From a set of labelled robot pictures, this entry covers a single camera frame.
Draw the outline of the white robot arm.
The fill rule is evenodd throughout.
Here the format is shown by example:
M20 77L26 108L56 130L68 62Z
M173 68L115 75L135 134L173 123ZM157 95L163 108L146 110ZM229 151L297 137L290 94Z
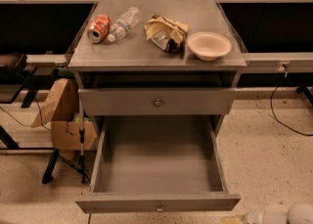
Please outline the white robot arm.
M313 205L297 203L287 211L251 210L244 215L223 217L222 224L313 224Z

